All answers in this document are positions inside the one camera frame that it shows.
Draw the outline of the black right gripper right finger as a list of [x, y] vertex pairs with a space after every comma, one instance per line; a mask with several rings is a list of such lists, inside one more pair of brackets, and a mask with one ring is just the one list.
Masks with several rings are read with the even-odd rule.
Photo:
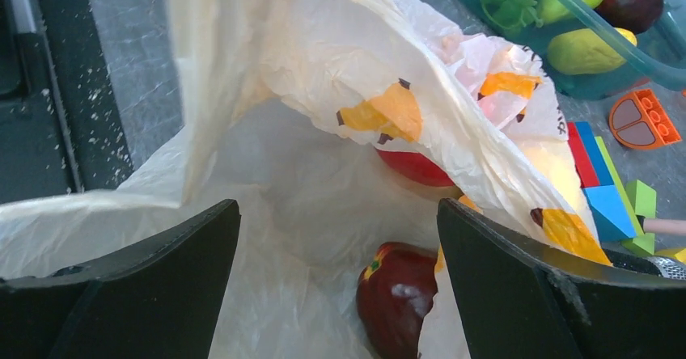
[[472, 357], [684, 357], [683, 281], [573, 256], [453, 200], [437, 224]]

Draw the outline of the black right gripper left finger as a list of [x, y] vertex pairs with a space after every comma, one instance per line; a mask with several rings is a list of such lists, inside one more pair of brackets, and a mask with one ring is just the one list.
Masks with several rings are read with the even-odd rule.
[[2, 357], [208, 357], [240, 221], [224, 200], [100, 258], [2, 281]]

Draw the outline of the dark red fake apple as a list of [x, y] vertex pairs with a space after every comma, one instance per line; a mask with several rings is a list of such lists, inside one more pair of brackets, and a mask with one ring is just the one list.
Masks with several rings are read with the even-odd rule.
[[382, 358], [419, 358], [425, 316], [437, 293], [437, 253], [386, 242], [358, 278], [357, 312], [371, 346]]

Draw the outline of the translucent banana print plastic bag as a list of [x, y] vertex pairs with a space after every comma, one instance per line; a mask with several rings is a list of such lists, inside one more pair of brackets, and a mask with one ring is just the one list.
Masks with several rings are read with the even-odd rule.
[[1, 274], [46, 277], [236, 201], [206, 358], [370, 358], [358, 274], [434, 201], [376, 149], [439, 165], [488, 218], [605, 265], [539, 56], [419, 0], [167, 0], [184, 127], [114, 190], [1, 207]]

